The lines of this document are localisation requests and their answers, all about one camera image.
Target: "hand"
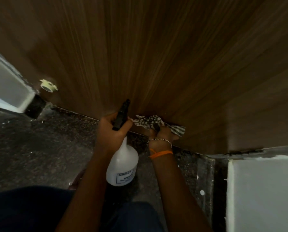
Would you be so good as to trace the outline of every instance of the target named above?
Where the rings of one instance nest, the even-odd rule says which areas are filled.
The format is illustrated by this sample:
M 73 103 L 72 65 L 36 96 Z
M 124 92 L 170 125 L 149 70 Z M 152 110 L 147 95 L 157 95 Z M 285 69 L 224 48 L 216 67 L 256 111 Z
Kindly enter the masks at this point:
M 150 135 L 149 139 L 153 138 L 163 138 L 166 140 L 169 140 L 171 143 L 174 140 L 178 140 L 179 136 L 171 132 L 171 129 L 169 127 L 165 126 L 160 126 L 160 131 L 158 134 L 156 134 L 156 131 L 153 129 L 150 129 Z M 160 151 L 171 151 L 171 144 L 169 144 L 167 141 L 164 140 L 153 140 L 150 141 L 148 144 L 149 148 L 153 149 L 155 152 L 160 152 Z
M 133 125 L 133 122 L 128 119 L 118 131 L 112 130 L 112 121 L 116 119 L 117 114 L 118 112 L 104 116 L 99 122 L 95 147 L 95 153 L 98 155 L 110 155 L 112 157 L 120 148 L 126 133 Z

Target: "forearm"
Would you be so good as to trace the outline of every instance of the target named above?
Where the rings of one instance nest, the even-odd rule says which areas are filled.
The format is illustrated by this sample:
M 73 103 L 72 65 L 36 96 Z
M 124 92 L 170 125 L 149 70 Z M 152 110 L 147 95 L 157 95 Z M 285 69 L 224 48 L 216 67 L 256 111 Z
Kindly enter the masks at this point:
M 78 189 L 55 232 L 99 230 L 111 155 L 94 153 Z
M 173 155 L 163 155 L 152 162 L 169 231 L 212 231 Z

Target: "cleaning rag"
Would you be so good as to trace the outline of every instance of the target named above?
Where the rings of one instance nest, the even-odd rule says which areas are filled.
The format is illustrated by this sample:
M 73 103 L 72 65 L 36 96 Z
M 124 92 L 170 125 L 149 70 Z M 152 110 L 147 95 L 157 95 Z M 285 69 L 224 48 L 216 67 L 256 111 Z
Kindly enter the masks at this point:
M 151 116 L 151 117 L 146 118 L 145 116 L 136 115 L 136 117 L 137 117 L 136 120 L 132 119 L 132 121 L 134 122 L 136 126 L 142 126 L 146 129 L 152 128 L 153 130 L 158 132 L 158 130 L 156 129 L 156 125 L 158 125 L 159 127 L 162 125 L 162 126 L 169 127 L 172 133 L 180 137 L 183 136 L 185 133 L 184 126 L 167 124 L 163 122 L 163 120 L 159 116 Z

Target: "bottle label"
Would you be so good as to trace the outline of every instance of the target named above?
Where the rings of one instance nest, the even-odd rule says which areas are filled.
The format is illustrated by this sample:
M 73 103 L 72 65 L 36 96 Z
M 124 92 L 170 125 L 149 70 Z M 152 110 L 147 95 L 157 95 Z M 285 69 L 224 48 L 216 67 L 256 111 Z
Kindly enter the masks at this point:
M 130 171 L 117 174 L 116 184 L 128 183 L 128 182 L 132 181 L 132 179 L 135 176 L 136 168 L 137 168 L 137 165 L 133 169 L 131 169 Z

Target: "black spray nozzle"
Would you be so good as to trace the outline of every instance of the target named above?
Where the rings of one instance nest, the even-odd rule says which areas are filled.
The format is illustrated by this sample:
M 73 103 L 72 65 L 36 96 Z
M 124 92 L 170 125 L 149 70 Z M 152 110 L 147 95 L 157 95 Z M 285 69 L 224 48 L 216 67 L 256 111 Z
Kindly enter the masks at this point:
M 127 113 L 128 113 L 129 105 L 130 105 L 130 100 L 127 99 L 123 103 L 121 108 L 119 109 L 119 112 L 117 114 L 116 120 L 114 121 L 112 130 L 118 131 L 123 126 L 123 124 L 127 121 L 128 119 Z

